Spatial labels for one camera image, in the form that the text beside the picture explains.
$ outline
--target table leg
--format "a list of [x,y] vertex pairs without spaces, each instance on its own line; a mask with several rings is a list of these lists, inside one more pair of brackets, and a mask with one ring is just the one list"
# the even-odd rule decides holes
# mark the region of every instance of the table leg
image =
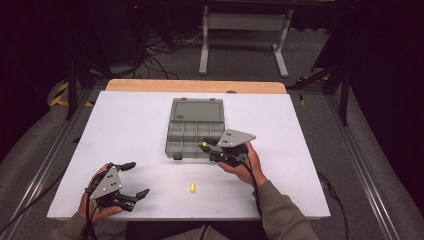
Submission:
[[273,44],[273,50],[275,55],[275,60],[277,61],[278,69],[280,70],[280,75],[283,78],[287,78],[289,73],[286,68],[286,64],[284,63],[283,55],[281,54],[281,50],[283,49],[284,40],[286,39],[287,32],[290,27],[290,21],[292,18],[293,10],[289,10],[286,14],[286,19],[284,20],[283,26],[280,30],[280,39],[277,44]]
[[209,43],[208,43],[208,6],[204,7],[203,11],[203,46],[202,54],[200,56],[200,67],[199,74],[206,75],[208,68],[208,55],[209,55]]
[[68,95],[69,95],[69,106],[68,115],[66,120],[71,119],[77,108],[77,76],[75,71],[75,62],[71,60],[68,64]]
[[343,125],[347,126],[347,102],[349,99],[349,89],[350,89],[350,69],[348,64],[346,64],[344,68],[344,76],[342,82],[342,92],[340,96],[340,107],[339,107],[339,115],[343,122]]

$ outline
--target yellow foam earplug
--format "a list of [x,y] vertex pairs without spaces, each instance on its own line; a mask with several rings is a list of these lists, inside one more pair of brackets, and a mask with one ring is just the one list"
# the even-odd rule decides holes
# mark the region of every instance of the yellow foam earplug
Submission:
[[196,185],[194,183],[192,183],[190,185],[190,192],[194,193],[196,191]]

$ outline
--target hand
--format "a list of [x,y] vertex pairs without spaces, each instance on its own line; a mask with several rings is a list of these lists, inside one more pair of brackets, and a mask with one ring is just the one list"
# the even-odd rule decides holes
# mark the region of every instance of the hand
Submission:
[[[262,184],[264,184],[266,181],[268,181],[268,179],[265,177],[265,175],[262,172],[259,156],[256,153],[255,149],[253,149],[252,144],[250,142],[246,142],[246,147],[247,147],[247,150],[249,150],[249,154],[248,154],[249,158],[246,160],[246,164],[248,167],[252,165],[253,176],[255,176],[256,184],[259,187]],[[232,166],[224,162],[219,162],[218,166],[228,173],[237,175],[237,177],[240,180],[253,186],[253,179],[250,176],[250,173],[247,171],[247,169],[243,165],[233,168]]]
[[[107,168],[108,164],[105,164],[93,177],[95,178],[96,175],[98,175],[101,172],[104,172]],[[87,195],[88,193],[84,193],[81,198],[81,203],[78,209],[78,214],[81,215],[84,219],[86,219],[86,206],[87,206]],[[96,208],[94,207],[93,203],[90,201],[90,216],[92,216],[93,212],[96,211]],[[122,208],[118,206],[108,207],[108,208],[99,208],[98,211],[96,211],[93,215],[93,224],[99,223],[101,220],[103,220],[106,217],[109,217],[111,215],[115,215],[117,213],[122,212]]]

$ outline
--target white table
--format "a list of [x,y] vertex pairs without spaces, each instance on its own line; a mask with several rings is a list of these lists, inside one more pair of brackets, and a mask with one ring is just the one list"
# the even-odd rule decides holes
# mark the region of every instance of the white table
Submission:
[[[252,187],[208,159],[175,161],[165,154],[173,98],[219,98],[227,128],[252,141],[265,175],[309,218],[330,216],[315,167],[287,94],[102,92],[48,212],[68,219],[84,188],[105,163],[136,162],[120,172],[121,193],[151,191],[113,220],[258,219]],[[190,184],[196,192],[190,192]]]

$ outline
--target gray sleeve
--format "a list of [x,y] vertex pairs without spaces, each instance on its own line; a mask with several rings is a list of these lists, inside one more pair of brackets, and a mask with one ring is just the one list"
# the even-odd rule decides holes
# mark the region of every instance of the gray sleeve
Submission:
[[49,234],[49,240],[79,240],[84,239],[86,221],[78,213],[59,230]]
[[267,181],[258,188],[262,225],[270,240],[318,239],[309,221],[287,195]]

